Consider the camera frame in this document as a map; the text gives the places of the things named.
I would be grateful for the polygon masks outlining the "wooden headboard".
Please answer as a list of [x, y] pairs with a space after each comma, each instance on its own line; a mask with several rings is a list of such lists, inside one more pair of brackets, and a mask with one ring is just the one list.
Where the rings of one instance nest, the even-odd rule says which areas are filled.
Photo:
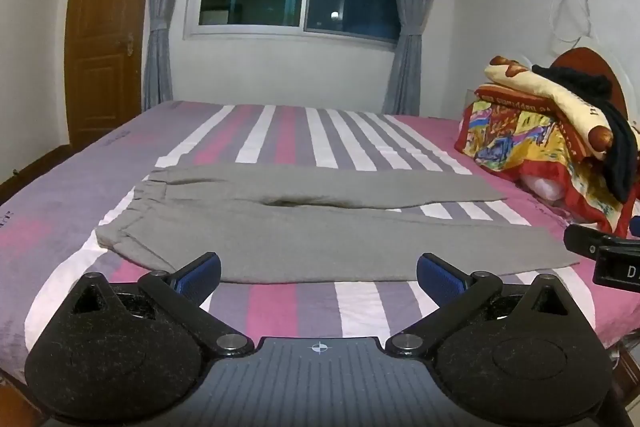
[[565, 51], [552, 63], [553, 67], [566, 67], [583, 72], [591, 76], [604, 76], [611, 85], [611, 101], [620, 113], [628, 117], [629, 112], [622, 86], [615, 75], [614, 70], [605, 58], [593, 49], [586, 46], [576, 46], [576, 48]]

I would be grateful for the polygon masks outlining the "brown wooden door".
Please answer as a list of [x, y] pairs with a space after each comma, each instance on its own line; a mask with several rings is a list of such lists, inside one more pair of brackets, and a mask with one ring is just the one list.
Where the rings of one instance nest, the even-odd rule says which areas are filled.
[[141, 113], [145, 0], [68, 0], [65, 104], [75, 152]]

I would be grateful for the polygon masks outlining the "cream brown patterned blanket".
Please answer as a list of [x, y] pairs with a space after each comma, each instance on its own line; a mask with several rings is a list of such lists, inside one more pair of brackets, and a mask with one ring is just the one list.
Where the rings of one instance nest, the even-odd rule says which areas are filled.
[[602, 160], [612, 145], [613, 129], [602, 110], [559, 83], [502, 56], [485, 68], [485, 76], [501, 87], [551, 101], [585, 142], [589, 155]]

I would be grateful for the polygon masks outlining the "striped pink purple bedsheet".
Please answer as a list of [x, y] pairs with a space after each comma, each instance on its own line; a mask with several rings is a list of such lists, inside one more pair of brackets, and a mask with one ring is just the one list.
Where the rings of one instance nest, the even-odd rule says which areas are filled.
[[425, 251], [510, 283], [559, 277], [602, 343], [638, 329], [639, 298], [593, 282], [564, 222], [454, 149], [432, 118], [174, 102], [40, 176], [1, 208], [1, 367], [29, 349], [82, 274], [133, 282], [204, 251], [205, 309], [253, 338], [387, 338], [435, 310]]

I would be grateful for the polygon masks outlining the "colourful folded blanket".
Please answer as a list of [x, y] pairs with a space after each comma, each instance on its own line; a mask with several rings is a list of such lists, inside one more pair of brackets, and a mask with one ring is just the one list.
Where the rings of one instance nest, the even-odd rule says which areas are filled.
[[627, 202], [615, 199], [601, 173], [603, 162], [589, 155], [551, 101], [495, 83], [483, 84], [475, 95], [464, 110], [456, 150], [502, 179], [521, 183], [521, 175], [530, 174], [559, 182], [564, 199], [546, 204], [602, 232], [628, 235], [639, 185], [631, 187]]

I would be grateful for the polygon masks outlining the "grey pants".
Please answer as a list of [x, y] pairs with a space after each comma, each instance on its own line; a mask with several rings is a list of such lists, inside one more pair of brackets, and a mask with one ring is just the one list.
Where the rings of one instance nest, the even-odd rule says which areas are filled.
[[410, 281], [432, 253], [498, 275], [564, 268], [578, 258], [548, 231], [426, 217], [434, 202], [491, 202], [486, 181], [427, 170], [355, 171], [216, 164], [152, 172], [99, 244], [174, 272], [215, 253], [227, 282]]

